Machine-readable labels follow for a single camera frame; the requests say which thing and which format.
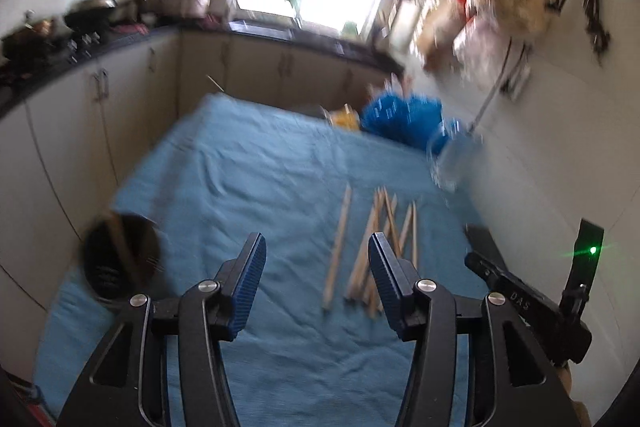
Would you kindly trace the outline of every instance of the yellow object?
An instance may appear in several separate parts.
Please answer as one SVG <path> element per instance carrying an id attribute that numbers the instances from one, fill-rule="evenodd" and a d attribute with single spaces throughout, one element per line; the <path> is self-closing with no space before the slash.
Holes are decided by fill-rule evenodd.
<path id="1" fill-rule="evenodd" d="M 331 113 L 329 113 L 329 121 L 331 125 L 336 127 L 342 127 L 350 131 L 360 130 L 360 117 L 348 104 L 345 104 L 344 107 L 338 111 L 331 111 Z"/>

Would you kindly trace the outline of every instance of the black countertop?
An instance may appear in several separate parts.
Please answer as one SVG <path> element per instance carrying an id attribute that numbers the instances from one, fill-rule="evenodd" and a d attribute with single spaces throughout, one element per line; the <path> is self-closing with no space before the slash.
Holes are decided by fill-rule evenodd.
<path id="1" fill-rule="evenodd" d="M 398 65 L 391 57 L 356 42 L 334 39 L 304 30 L 254 26 L 249 22 L 246 25 L 243 22 L 232 22 L 229 25 L 220 25 L 215 28 L 203 28 L 194 22 L 182 22 L 154 28 L 146 35 L 140 33 L 123 35 L 112 32 L 102 39 L 102 43 L 99 46 L 92 48 L 90 57 L 81 56 L 76 61 L 68 58 L 52 61 L 49 66 L 39 68 L 37 73 L 32 74 L 28 79 L 21 80 L 11 86 L 0 86 L 0 119 L 50 82 L 96 58 L 138 42 L 148 41 L 181 30 L 226 33 L 266 39 L 283 45 L 306 48 L 334 58 L 344 58 L 388 73 L 398 75 L 402 73 L 402 66 Z"/>

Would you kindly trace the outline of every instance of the cooking pot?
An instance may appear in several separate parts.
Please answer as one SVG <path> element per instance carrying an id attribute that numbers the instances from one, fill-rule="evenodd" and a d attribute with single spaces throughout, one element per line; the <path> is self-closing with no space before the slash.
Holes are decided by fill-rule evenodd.
<path id="1" fill-rule="evenodd" d="M 52 20 L 33 21 L 33 11 L 24 14 L 24 24 L 2 38 L 2 54 L 9 60 L 44 55 L 52 33 Z"/>
<path id="2" fill-rule="evenodd" d="M 81 0 L 65 15 L 65 23 L 82 33 L 108 26 L 109 17 L 118 3 L 115 0 Z"/>

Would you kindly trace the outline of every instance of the blue cloth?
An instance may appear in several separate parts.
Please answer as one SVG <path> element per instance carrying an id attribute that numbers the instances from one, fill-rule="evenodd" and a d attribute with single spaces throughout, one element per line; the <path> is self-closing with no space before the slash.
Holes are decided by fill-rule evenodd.
<path id="1" fill-rule="evenodd" d="M 322 290 L 346 183 L 353 187 L 334 306 Z M 161 230 L 166 285 L 181 295 L 235 257 L 250 232 L 268 253 L 244 331 L 223 343 L 238 417 L 251 426 L 393 425 L 413 343 L 380 317 L 342 299 L 376 187 L 398 195 L 398 222 L 417 201 L 419 271 L 450 291 L 485 294 L 463 264 L 462 223 L 479 222 L 461 194 L 434 187 L 424 154 L 388 140 L 226 96 L 212 96 L 180 121 L 116 195 L 119 211 Z M 49 313 L 35 382 L 58 415 L 112 320 L 71 270 Z M 184 425 L 177 343 L 169 345 L 172 423 Z M 466 344 L 459 342 L 455 424 L 465 412 Z"/>
<path id="2" fill-rule="evenodd" d="M 442 122 L 442 103 L 437 98 L 413 95 L 408 100 L 387 91 L 362 112 L 362 128 L 389 140 L 426 152 L 431 136 Z M 438 155 L 444 143 L 437 143 Z"/>

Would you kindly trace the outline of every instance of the kitchen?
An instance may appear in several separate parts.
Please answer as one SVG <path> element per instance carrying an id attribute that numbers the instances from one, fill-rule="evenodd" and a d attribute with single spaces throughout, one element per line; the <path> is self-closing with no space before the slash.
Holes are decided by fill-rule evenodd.
<path id="1" fill-rule="evenodd" d="M 26 298 L 29 310 L 15 307 L 24 322 L 15 330 L 20 338 L 3 339 L 18 375 L 31 374 L 46 310 L 79 239 L 205 94 L 224 90 L 274 107 L 361 108 L 367 86 L 401 72 L 366 42 L 339 39 L 337 30 L 321 35 L 282 16 L 275 29 L 233 22 L 226 0 L 205 3 L 205 24 L 175 13 L 161 20 L 151 1 L 0 0 L 0 34 L 12 36 L 4 50 L 14 53 L 1 66 L 0 171 L 11 182 L 2 183 L 0 199 L 2 215 L 12 217 L 2 223 L 0 257 L 5 275 L 18 282 L 11 295 Z M 131 14 L 130 7 L 148 11 Z M 33 24 L 24 21 L 28 10 Z M 113 15 L 121 22 L 106 19 Z M 73 33 L 63 21 L 76 25 Z M 46 52 L 38 40 L 43 26 L 62 35 L 48 39 Z M 12 48 L 20 38 L 26 45 Z"/>

